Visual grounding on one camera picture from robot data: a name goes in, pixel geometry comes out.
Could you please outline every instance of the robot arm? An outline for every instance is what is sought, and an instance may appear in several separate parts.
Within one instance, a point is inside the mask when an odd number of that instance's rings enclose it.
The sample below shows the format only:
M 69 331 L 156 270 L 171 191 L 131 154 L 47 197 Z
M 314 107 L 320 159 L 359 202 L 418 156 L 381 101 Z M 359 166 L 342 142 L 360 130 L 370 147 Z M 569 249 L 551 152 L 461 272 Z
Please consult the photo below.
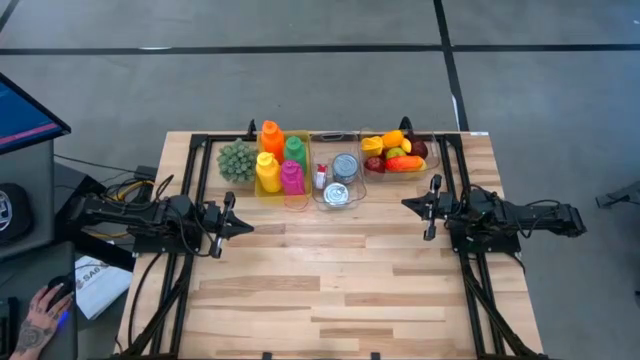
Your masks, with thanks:
M 402 200 L 403 205 L 429 222 L 425 240 L 435 237 L 436 218 L 462 223 L 467 236 L 485 240 L 497 235 L 508 237 L 518 232 L 528 238 L 533 230 L 549 230 L 568 237 L 586 232 L 578 209 L 569 204 L 537 205 L 549 202 L 539 201 L 518 206 L 477 186 L 464 189 L 458 201 L 453 194 L 440 192 L 441 183 L 442 176 L 435 175 L 426 195 Z
M 136 238 L 136 253 L 193 253 L 201 248 L 202 233 L 216 234 L 209 254 L 220 258 L 222 239 L 253 231 L 234 212 L 236 198 L 227 192 L 224 209 L 215 202 L 206 209 L 196 207 L 188 196 L 176 195 L 146 204 L 127 204 L 98 196 L 75 200 L 70 220 L 80 227 L 102 222 L 128 225 L 127 232 Z

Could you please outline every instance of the orange carrot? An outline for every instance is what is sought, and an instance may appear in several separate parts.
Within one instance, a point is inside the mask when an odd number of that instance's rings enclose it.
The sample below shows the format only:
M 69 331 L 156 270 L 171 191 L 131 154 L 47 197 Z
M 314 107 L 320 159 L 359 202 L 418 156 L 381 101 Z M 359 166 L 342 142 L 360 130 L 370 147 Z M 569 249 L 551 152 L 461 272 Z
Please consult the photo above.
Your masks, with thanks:
M 385 163 L 387 171 L 407 172 L 426 169 L 426 163 L 420 156 L 395 156 Z

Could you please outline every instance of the bottle cap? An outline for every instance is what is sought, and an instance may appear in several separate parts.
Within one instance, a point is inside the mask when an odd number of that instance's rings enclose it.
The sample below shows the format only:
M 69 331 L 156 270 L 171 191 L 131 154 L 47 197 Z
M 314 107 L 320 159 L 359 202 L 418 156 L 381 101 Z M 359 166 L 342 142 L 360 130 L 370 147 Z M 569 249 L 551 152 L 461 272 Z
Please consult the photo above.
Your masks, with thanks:
M 285 162 L 282 163 L 280 171 L 286 175 L 295 175 L 297 172 L 302 171 L 302 168 L 300 164 L 293 160 L 285 160 Z
M 274 135 L 278 132 L 278 130 L 280 130 L 278 128 L 278 124 L 271 120 L 265 120 L 265 122 L 262 124 L 262 132 L 267 135 Z
M 260 166 L 267 167 L 273 165 L 274 163 L 277 164 L 278 160 L 276 160 L 276 157 L 272 153 L 268 153 L 265 151 L 261 152 L 260 155 L 258 155 L 256 162 Z
M 302 140 L 297 136 L 291 136 L 287 139 L 287 148 L 290 150 L 298 150 L 302 147 Z

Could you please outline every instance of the white paper bag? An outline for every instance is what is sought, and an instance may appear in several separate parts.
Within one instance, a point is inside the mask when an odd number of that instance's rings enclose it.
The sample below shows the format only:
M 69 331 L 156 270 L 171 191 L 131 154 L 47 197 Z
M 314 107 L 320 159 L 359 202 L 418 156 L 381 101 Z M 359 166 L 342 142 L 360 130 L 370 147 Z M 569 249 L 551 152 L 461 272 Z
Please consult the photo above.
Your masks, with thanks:
M 98 317 L 131 285 L 133 274 L 89 256 L 76 261 L 76 302 L 89 320 Z

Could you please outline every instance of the wooden tabletop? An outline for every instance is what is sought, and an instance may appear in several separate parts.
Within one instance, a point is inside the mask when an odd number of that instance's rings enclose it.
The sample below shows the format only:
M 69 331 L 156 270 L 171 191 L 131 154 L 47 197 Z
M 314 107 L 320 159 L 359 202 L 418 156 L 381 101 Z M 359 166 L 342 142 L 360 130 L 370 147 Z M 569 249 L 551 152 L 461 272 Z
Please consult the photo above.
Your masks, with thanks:
M 167 134 L 158 179 L 175 178 L 165 195 L 180 193 L 191 134 Z M 489 136 L 462 133 L 462 139 L 471 182 L 502 195 Z M 214 145 L 214 158 L 223 145 Z M 450 153 L 459 181 L 453 149 Z M 440 222 L 436 239 L 423 241 L 425 223 L 400 204 L 424 195 L 436 173 L 443 173 L 441 165 L 420 182 L 367 184 L 367 197 L 355 209 L 321 211 L 310 199 L 304 211 L 293 211 L 265 205 L 253 196 L 253 187 L 226 183 L 212 160 L 205 199 L 221 202 L 233 190 L 236 215 L 255 232 L 225 242 L 219 260 L 196 258 L 180 358 L 260 358 L 263 351 L 276 359 L 369 358 L 371 352 L 383 358 L 475 358 L 459 260 L 448 232 Z M 152 257 L 137 260 L 131 289 Z M 144 283 L 134 337 L 157 309 L 166 258 Z M 522 269 L 504 255 L 487 259 L 499 310 L 525 344 L 541 352 Z M 120 325 L 122 344 L 133 294 Z M 486 348 L 492 351 L 488 320 L 479 308 Z M 164 351 L 173 319 L 172 311 Z

